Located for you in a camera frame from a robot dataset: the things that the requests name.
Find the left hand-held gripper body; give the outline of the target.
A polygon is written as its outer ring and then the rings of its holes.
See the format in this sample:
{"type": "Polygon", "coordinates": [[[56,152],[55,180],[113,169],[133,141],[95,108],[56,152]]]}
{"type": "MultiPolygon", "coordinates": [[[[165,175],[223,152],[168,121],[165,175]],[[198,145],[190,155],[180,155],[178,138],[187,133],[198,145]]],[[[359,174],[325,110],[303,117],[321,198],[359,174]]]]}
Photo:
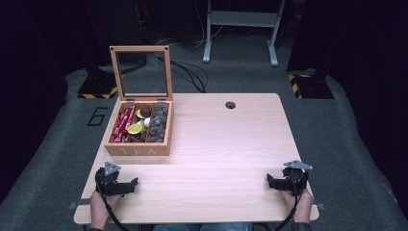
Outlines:
{"type": "Polygon", "coordinates": [[[122,186],[117,182],[120,166],[106,162],[95,173],[96,190],[106,196],[124,194],[122,186]]]}

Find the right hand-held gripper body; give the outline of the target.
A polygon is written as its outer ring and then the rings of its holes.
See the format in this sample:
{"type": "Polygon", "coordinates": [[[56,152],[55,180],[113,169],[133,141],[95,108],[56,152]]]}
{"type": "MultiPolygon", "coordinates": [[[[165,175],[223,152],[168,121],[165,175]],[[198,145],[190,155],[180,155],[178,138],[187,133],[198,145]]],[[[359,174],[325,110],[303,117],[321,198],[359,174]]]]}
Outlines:
{"type": "Polygon", "coordinates": [[[284,190],[292,195],[301,195],[309,179],[309,171],[314,168],[299,160],[284,163],[283,176],[285,177],[284,190]]]}

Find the person's left hand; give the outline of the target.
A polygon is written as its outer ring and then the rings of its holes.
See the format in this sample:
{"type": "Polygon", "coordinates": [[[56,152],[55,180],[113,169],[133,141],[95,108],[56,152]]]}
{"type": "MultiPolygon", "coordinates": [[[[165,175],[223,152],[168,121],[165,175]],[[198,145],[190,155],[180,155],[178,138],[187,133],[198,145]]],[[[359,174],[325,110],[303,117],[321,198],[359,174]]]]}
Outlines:
{"type": "Polygon", "coordinates": [[[107,221],[111,218],[105,202],[99,192],[93,192],[89,198],[91,223],[90,228],[96,231],[104,231],[107,221]]]}

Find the person's right hand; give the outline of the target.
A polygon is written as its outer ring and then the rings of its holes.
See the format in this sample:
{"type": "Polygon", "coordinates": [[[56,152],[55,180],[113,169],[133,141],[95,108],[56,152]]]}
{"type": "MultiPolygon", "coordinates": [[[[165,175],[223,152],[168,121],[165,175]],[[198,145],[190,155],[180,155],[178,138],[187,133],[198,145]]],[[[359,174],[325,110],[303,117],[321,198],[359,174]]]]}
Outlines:
{"type": "Polygon", "coordinates": [[[279,194],[286,201],[289,211],[295,209],[293,214],[294,222],[310,223],[310,215],[314,198],[308,190],[304,190],[298,199],[295,199],[290,192],[279,191],[279,194]]]}

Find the wooden box with open lid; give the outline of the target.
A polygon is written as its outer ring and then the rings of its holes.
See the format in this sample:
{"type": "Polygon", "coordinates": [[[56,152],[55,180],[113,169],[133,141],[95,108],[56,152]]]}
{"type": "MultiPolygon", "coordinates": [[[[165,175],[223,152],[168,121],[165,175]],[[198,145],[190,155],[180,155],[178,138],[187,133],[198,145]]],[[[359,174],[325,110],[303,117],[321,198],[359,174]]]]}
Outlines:
{"type": "Polygon", "coordinates": [[[169,47],[166,45],[119,45],[110,48],[118,99],[113,110],[114,122],[109,126],[110,135],[105,148],[113,156],[167,156],[170,152],[173,124],[172,76],[169,47]],[[136,106],[132,124],[140,124],[140,134],[146,135],[145,142],[128,142],[128,132],[123,142],[112,142],[113,130],[119,114],[136,106]],[[149,127],[144,119],[136,117],[136,110],[144,106],[168,108],[166,136],[163,142],[148,142],[149,127]]]}

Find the stack of red packets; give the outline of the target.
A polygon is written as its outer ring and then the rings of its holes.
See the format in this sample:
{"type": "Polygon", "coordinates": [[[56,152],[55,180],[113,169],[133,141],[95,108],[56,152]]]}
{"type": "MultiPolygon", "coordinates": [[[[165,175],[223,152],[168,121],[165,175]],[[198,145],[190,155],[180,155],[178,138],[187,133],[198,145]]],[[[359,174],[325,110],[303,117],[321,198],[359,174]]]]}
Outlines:
{"type": "Polygon", "coordinates": [[[116,126],[113,130],[112,142],[123,142],[127,128],[133,121],[136,106],[131,106],[125,110],[123,114],[119,114],[116,119],[116,126]]]}

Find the pile of grey tea bags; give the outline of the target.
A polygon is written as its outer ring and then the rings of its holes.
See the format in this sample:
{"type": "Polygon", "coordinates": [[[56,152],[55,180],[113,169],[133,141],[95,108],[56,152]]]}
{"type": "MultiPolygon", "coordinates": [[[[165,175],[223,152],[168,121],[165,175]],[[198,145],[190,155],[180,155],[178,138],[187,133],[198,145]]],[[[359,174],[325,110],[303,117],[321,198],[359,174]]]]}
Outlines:
{"type": "Polygon", "coordinates": [[[148,142],[163,142],[166,136],[166,123],[168,116],[168,108],[165,106],[157,106],[150,119],[150,127],[148,131],[148,142]]]}

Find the black base hazard stripes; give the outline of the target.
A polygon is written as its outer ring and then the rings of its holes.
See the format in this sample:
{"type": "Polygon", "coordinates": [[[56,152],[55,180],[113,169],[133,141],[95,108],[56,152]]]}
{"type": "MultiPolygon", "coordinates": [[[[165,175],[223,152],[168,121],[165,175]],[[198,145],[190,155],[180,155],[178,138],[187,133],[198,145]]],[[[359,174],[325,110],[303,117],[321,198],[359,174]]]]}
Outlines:
{"type": "Polygon", "coordinates": [[[78,98],[114,98],[117,93],[115,74],[98,67],[86,68],[87,77],[77,92],[78,98]]]}
{"type": "Polygon", "coordinates": [[[324,80],[309,75],[289,75],[293,93],[299,99],[333,99],[334,95],[324,80]]]}

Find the white metal stand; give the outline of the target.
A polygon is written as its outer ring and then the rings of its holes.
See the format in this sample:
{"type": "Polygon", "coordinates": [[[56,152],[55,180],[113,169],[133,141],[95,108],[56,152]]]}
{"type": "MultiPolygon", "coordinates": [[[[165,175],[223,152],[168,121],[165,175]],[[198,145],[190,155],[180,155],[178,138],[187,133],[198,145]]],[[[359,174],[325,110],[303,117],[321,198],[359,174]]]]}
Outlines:
{"type": "Polygon", "coordinates": [[[278,0],[278,10],[275,13],[231,12],[212,9],[212,0],[207,0],[206,43],[202,61],[207,64],[211,59],[212,27],[213,26],[242,26],[271,28],[272,34],[267,41],[270,64],[278,66],[275,42],[280,28],[286,0],[278,0]]]}

